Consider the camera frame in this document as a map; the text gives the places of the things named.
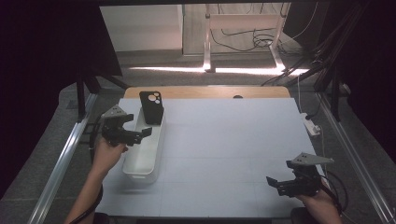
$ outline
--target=black smartphone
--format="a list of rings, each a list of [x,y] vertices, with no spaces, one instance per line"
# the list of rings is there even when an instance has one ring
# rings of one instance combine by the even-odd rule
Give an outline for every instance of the black smartphone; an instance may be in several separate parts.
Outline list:
[[[160,125],[163,121],[163,98],[158,91],[139,92],[142,103],[145,122],[152,125]]]

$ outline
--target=white wall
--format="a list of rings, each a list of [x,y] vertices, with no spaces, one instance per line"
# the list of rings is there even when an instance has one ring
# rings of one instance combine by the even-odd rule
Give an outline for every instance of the white wall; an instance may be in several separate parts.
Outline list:
[[[115,51],[181,49],[181,5],[100,7]]]

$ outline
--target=rectangular bin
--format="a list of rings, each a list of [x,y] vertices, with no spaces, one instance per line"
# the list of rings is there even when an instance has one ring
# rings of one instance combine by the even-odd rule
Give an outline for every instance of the rectangular bin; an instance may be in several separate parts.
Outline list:
[[[135,131],[152,128],[150,136],[142,139],[140,145],[129,147],[122,166],[122,171],[134,182],[153,183],[158,178],[161,154],[163,151],[163,139],[165,136],[165,111],[161,125],[147,125],[143,109],[140,108],[135,125]]]

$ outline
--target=forearm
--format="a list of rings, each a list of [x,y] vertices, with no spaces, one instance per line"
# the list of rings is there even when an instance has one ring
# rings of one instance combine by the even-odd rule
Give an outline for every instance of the forearm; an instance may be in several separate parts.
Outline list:
[[[100,188],[102,186],[102,181],[104,177],[105,175],[96,174],[93,171],[91,171],[88,174],[87,180],[85,181],[84,186],[82,187],[82,190],[79,193],[64,223],[67,224],[70,223],[75,218],[79,217],[81,214],[87,211],[87,209],[94,204],[100,192]],[[89,216],[81,220],[79,223],[92,223],[92,222],[93,222],[93,212]]]

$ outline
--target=metal frame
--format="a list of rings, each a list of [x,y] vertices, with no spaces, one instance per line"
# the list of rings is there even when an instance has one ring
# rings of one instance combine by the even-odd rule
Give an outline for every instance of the metal frame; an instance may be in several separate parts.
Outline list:
[[[58,161],[53,168],[53,171],[49,177],[49,180],[44,187],[40,198],[35,205],[35,209],[33,210],[32,215],[30,216],[28,223],[43,223],[44,219],[47,216],[48,211],[50,210],[50,206],[52,201],[58,191],[59,186],[64,178],[64,174],[66,173],[67,167],[73,157],[74,151],[77,147],[78,140],[82,136],[82,133],[85,129],[85,126],[88,123],[88,119],[90,118],[91,111],[93,105],[96,101],[97,95],[90,94],[88,96],[87,103],[85,104],[86,113],[81,122],[77,122],[67,139],[66,144],[64,145],[64,149],[62,150],[61,155],[59,156]]]
[[[269,49],[273,55],[276,63],[276,69],[283,70],[285,65],[276,50],[278,40],[283,31],[290,3],[284,3],[278,15],[246,15],[246,14],[213,14],[209,12],[209,4],[206,4],[205,14],[205,49],[204,49],[204,69],[206,72],[214,72],[210,60],[210,30],[221,28],[261,28],[261,29],[276,29],[273,42]]]
[[[337,135],[338,140],[340,141],[343,149],[352,164],[352,167],[355,169],[355,173],[357,174],[359,180],[361,181],[361,185],[366,190],[367,195],[369,196],[376,212],[381,218],[382,223],[396,224],[395,213],[389,207],[387,200],[382,194],[380,188],[375,183],[375,180],[372,178],[370,173],[368,172],[366,166],[364,165],[361,157],[359,156],[358,151],[353,146],[349,137],[347,136],[346,131],[344,130],[341,122],[338,122],[334,116],[332,115],[332,111],[330,110],[330,103],[326,97],[317,93],[318,99],[323,101],[321,104],[322,109],[324,110],[326,117],[328,118],[332,128],[334,129],[335,134]]]

